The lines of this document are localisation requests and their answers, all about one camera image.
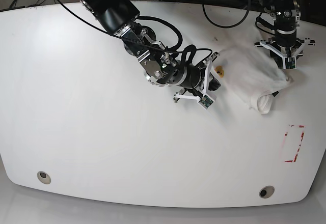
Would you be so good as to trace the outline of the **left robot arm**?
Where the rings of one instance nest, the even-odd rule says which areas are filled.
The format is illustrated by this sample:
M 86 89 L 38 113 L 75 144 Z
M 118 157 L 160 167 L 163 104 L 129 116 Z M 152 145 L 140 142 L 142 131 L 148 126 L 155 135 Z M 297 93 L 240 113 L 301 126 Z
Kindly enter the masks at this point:
M 259 14 L 255 26 L 259 30 L 271 35 L 268 40 L 260 40 L 255 47 L 269 50 L 279 69 L 297 68 L 297 59 L 303 56 L 303 50 L 308 45 L 315 45 L 309 38 L 297 37 L 297 28 L 300 26 L 300 5 L 297 0 L 259 0 L 265 13 L 273 19 L 273 24 Z

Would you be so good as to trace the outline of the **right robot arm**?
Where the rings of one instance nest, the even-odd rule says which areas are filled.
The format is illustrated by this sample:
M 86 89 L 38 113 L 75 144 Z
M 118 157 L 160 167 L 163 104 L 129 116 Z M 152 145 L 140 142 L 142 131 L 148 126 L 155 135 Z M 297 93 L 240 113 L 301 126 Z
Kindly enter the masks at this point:
M 221 84 L 211 74 L 213 61 L 219 56 L 211 51 L 209 56 L 193 64 L 198 48 L 187 46 L 179 52 L 183 37 L 181 32 L 165 20 L 140 15 L 130 0 L 80 0 L 86 9 L 98 20 L 111 36 L 123 41 L 126 51 L 135 56 L 143 67 L 147 81 L 155 86 L 178 86 L 174 102 L 179 99 L 196 101 L 203 108 L 209 108 L 216 100 L 213 94 Z M 154 30 L 141 25 L 140 20 L 159 22 L 177 35 L 174 46 L 165 46 L 158 41 Z

